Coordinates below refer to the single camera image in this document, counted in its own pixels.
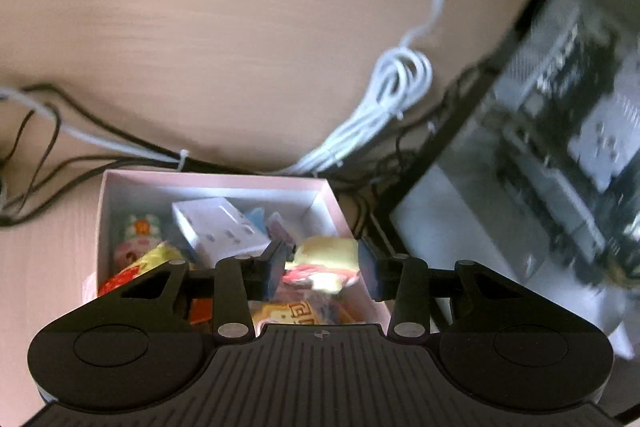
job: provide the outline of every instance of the black cable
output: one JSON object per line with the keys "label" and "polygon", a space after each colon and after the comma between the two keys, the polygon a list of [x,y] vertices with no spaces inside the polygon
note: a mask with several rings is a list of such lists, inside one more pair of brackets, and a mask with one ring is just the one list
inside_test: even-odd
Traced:
{"label": "black cable", "polygon": [[363,188],[370,187],[372,195],[374,199],[376,199],[376,194],[379,191],[379,185],[401,180],[402,176],[417,156],[417,150],[402,148],[402,142],[404,139],[409,135],[409,133],[411,133],[411,131],[431,123],[433,124],[433,130],[429,130],[430,132],[420,145],[420,148],[422,148],[428,140],[433,137],[434,132],[437,131],[439,126],[447,120],[450,111],[455,107],[456,103],[458,103],[463,93],[466,92],[468,86],[472,83],[471,81],[475,81],[478,74],[487,67],[489,60],[490,57],[483,58],[479,62],[462,71],[462,73],[460,73],[460,75],[446,90],[442,101],[436,107],[430,108],[417,120],[396,130],[394,152],[385,155],[378,160],[374,160],[374,167],[372,169],[361,174],[358,178],[346,178],[341,174],[333,173],[329,174],[327,179],[332,182],[338,182],[340,184],[338,188],[346,192],[358,192],[363,190]]}
{"label": "black cable", "polygon": [[[109,155],[95,155],[95,156],[76,156],[74,158],[69,158],[60,162],[56,165],[49,174],[47,174],[43,179],[41,179],[38,183],[34,184],[31,187],[31,196],[33,196],[36,192],[38,192],[41,188],[44,187],[48,182],[50,182],[54,177],[56,177],[60,171],[62,171],[66,166],[71,165],[76,162],[89,162],[89,161],[107,161],[107,160],[132,160],[135,159],[132,156],[109,156]],[[7,201],[5,208],[11,208],[15,206],[22,199],[22,194],[20,196],[16,196],[11,200]]]}
{"label": "black cable", "polygon": [[359,201],[358,205],[362,203],[363,206],[361,223],[359,224],[357,229],[353,231],[353,237],[356,239],[360,239],[362,237],[364,228],[367,226],[367,221],[369,220],[369,215],[371,213],[371,206],[369,204],[369,201],[367,201],[367,199],[363,195],[357,192],[355,193],[355,198]]}
{"label": "black cable", "polygon": [[[62,127],[62,117],[60,117],[60,112],[58,111],[58,108],[52,103],[46,103],[45,105],[49,107],[50,110],[53,111],[53,114],[56,118],[56,124],[53,129],[53,134],[51,135],[51,139],[49,140],[49,144],[47,145],[47,148],[45,149],[44,154],[40,158],[40,161],[38,162],[36,169],[33,171],[33,176],[31,176],[31,180],[29,181],[27,190],[25,190],[24,194],[20,198],[20,206],[18,206],[18,209],[15,211],[16,214],[20,213],[20,211],[24,208],[24,204],[27,202],[27,199],[29,199],[29,196],[31,195],[31,191],[33,190],[33,185],[36,182],[36,178],[38,177],[38,174],[40,174],[40,171],[42,170],[42,166],[47,161],[47,158],[51,154],[51,151],[53,150],[54,145],[58,141],[58,136],[60,136],[60,127]],[[27,117],[25,117],[25,120],[28,121],[28,118],[31,118],[29,114],[27,114]]]}
{"label": "black cable", "polygon": [[142,138],[138,138],[127,131],[117,128],[110,123],[105,122],[102,118],[95,116],[92,112],[86,110],[82,105],[80,105],[76,100],[69,95],[61,87],[55,86],[54,84],[50,84],[48,82],[42,82],[39,84],[32,84],[31,86],[26,86],[20,89],[22,92],[30,93],[30,92],[50,92],[58,95],[62,100],[64,100],[69,107],[75,110],[78,114],[89,120],[94,125],[101,127],[102,129],[110,132],[115,136],[119,136],[131,143],[136,145],[140,145],[140,147],[144,147],[145,149],[149,149],[153,152],[157,152],[159,154],[164,154],[165,156],[170,156],[171,158],[178,159],[180,155],[174,151],[170,151],[169,149],[165,149],[164,147],[160,147],[154,143],[143,140]]}
{"label": "black cable", "polygon": [[[169,156],[171,158],[179,159],[180,155],[177,152],[174,152],[169,149],[165,149],[164,147],[160,147],[154,143],[148,142],[142,138],[134,136],[133,134],[119,129],[118,127],[111,125],[105,122],[102,118],[94,115],[92,112],[88,111],[82,105],[77,102],[68,92],[66,92],[61,87],[55,86],[54,84],[43,82],[39,84],[32,84],[31,86],[26,86],[21,88],[22,92],[25,93],[34,93],[34,92],[48,92],[53,93],[59,96],[64,102],[66,102],[69,107],[75,110],[82,117],[86,118],[88,121],[98,126],[99,128],[113,134],[114,136],[118,136],[124,140],[127,140],[131,143],[139,145],[145,149],[150,151],[164,154],[165,156]],[[186,158],[184,162],[184,166],[182,168],[183,172],[204,172],[209,174],[255,174],[253,171],[249,171],[247,169],[241,169],[236,167],[224,166],[215,163],[205,162],[202,160],[196,160],[194,158]]]}
{"label": "black cable", "polygon": [[351,197],[351,201],[355,203],[356,210],[357,210],[356,219],[353,221],[353,225],[351,225],[351,233],[353,234],[353,237],[356,237],[356,233],[358,231],[358,225],[360,223],[360,218],[362,217],[362,207],[360,206],[360,203],[357,201],[356,198]]}
{"label": "black cable", "polygon": [[62,196],[78,187],[78,185],[90,180],[96,176],[103,174],[108,169],[121,169],[123,167],[158,167],[164,169],[174,169],[175,165],[169,162],[159,162],[157,160],[147,160],[145,158],[132,158],[130,160],[118,160],[107,165],[91,169],[78,177],[69,181],[52,196],[50,196],[44,203],[29,211],[22,216],[0,216],[0,228],[14,227],[26,223],[35,217],[41,216],[52,204],[58,201]]}
{"label": "black cable", "polygon": [[15,136],[14,145],[11,147],[9,154],[0,160],[0,168],[4,167],[11,158],[14,157],[15,151],[18,149],[18,143],[20,143],[20,138],[22,137],[22,133],[24,132],[24,128],[27,127],[27,124],[31,120],[31,117],[36,114],[36,112],[31,109],[27,116],[24,117],[22,123],[20,124],[20,128],[18,129],[18,134]]}

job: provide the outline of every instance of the metal screw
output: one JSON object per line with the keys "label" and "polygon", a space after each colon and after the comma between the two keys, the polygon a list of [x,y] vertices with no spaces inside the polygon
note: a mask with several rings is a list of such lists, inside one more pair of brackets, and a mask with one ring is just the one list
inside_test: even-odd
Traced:
{"label": "metal screw", "polygon": [[239,322],[228,322],[218,328],[218,334],[228,339],[239,339],[248,332],[249,328]]}
{"label": "metal screw", "polygon": [[401,322],[394,328],[396,335],[406,337],[408,339],[415,339],[425,334],[425,329],[422,324],[417,322]]}

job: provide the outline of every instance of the cable tie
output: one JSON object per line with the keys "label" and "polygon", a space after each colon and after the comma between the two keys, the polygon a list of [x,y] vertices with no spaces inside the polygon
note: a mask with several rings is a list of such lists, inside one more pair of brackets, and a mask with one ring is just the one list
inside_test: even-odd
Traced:
{"label": "cable tie", "polygon": [[189,151],[187,149],[180,149],[180,162],[178,163],[177,171],[182,172],[184,169],[184,164],[187,162],[187,158],[189,157]]}
{"label": "cable tie", "polygon": [[322,144],[322,145],[321,145],[321,147],[322,147],[325,151],[327,151],[327,152],[329,153],[329,156],[331,156],[331,158],[333,158],[333,159],[334,159],[334,165],[337,165],[338,169],[339,169],[339,168],[341,168],[341,167],[344,165],[344,163],[342,162],[342,160],[341,160],[340,158],[337,158],[337,157],[335,156],[334,152],[333,152],[329,147],[327,147],[327,146],[326,146],[326,145],[324,145],[324,144]]}
{"label": "cable tie", "polygon": [[404,115],[402,114],[402,110],[401,109],[392,109],[390,107],[386,107],[386,105],[384,105],[384,103],[380,103],[376,101],[377,106],[380,108],[380,110],[382,112],[386,112],[390,118],[396,118],[397,120],[402,120],[402,118],[404,117]]}

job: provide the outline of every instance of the snack package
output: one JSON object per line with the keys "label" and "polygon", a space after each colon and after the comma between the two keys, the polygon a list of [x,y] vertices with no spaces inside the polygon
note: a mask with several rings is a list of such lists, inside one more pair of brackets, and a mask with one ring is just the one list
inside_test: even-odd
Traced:
{"label": "snack package", "polygon": [[267,324],[321,324],[318,314],[307,301],[264,304],[253,315],[256,334]]}
{"label": "snack package", "polygon": [[161,243],[153,250],[145,253],[135,263],[130,264],[124,270],[111,277],[104,282],[98,289],[98,297],[105,293],[114,290],[129,281],[132,281],[136,277],[143,273],[153,270],[166,261],[172,259],[183,259],[182,254],[176,248],[172,247],[168,243]]}
{"label": "snack package", "polygon": [[285,265],[282,280],[311,285],[314,290],[337,294],[358,279],[358,242],[341,237],[310,237]]}
{"label": "snack package", "polygon": [[113,264],[116,270],[124,270],[161,242],[160,220],[157,216],[131,214],[127,219],[124,242],[120,243],[113,253]]}
{"label": "snack package", "polygon": [[352,324],[356,320],[327,293],[281,283],[270,303],[252,302],[256,335],[267,324]]}

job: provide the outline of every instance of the cardboard box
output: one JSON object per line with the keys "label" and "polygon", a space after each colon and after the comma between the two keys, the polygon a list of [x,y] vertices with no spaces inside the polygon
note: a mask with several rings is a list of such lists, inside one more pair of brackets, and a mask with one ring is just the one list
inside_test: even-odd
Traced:
{"label": "cardboard box", "polygon": [[[171,220],[177,201],[222,196],[238,210],[256,206],[266,214],[279,212],[297,237],[352,237],[337,200],[325,180],[275,176],[231,176],[192,172],[114,170],[105,172],[98,203],[96,271],[85,281],[83,299],[95,297],[97,287],[113,275],[112,254],[120,240],[118,224],[129,214],[156,214]],[[365,322],[386,331],[390,314],[376,303],[362,281],[344,290],[346,307]]]}

